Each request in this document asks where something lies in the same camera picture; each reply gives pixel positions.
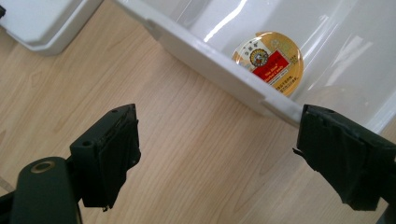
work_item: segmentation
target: mounting bolt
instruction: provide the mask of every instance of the mounting bolt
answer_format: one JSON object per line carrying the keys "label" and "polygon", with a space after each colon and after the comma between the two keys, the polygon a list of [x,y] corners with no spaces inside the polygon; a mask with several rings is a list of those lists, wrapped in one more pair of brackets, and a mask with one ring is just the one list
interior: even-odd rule
{"label": "mounting bolt", "polygon": [[0,6],[0,19],[6,15],[6,9]]}

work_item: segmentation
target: wooden floor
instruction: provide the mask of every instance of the wooden floor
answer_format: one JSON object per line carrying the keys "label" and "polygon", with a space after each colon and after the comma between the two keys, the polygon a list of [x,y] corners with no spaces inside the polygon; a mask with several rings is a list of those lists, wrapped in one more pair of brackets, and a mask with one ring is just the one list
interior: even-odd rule
{"label": "wooden floor", "polygon": [[[84,223],[375,223],[341,204],[294,155],[297,130],[236,101],[105,1],[55,57],[0,30],[0,194],[19,171],[69,145],[108,110],[135,103],[141,162],[114,208]],[[383,133],[396,142],[396,123]]]}

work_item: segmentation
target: red label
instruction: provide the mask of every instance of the red label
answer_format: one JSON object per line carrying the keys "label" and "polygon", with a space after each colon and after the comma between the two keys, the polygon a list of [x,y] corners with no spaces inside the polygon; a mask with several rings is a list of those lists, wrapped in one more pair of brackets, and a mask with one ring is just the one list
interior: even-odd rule
{"label": "red label", "polygon": [[275,51],[268,57],[267,63],[254,69],[253,73],[265,82],[270,82],[288,65],[288,60],[279,51]]}

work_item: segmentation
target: tin lid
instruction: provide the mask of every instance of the tin lid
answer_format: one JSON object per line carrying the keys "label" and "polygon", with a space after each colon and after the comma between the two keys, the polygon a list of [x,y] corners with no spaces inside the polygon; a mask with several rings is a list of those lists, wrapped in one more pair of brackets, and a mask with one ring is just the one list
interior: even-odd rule
{"label": "tin lid", "polygon": [[233,60],[286,96],[297,88],[303,76],[303,56],[297,45],[276,32],[257,33],[243,42]]}

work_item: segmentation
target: gold tin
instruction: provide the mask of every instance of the gold tin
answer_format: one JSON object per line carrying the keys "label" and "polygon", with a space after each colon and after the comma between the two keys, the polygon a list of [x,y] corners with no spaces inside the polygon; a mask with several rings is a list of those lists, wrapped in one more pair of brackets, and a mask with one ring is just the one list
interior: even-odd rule
{"label": "gold tin", "polygon": [[257,33],[233,54],[239,65],[289,96],[303,76],[303,56],[287,36],[276,32]]}

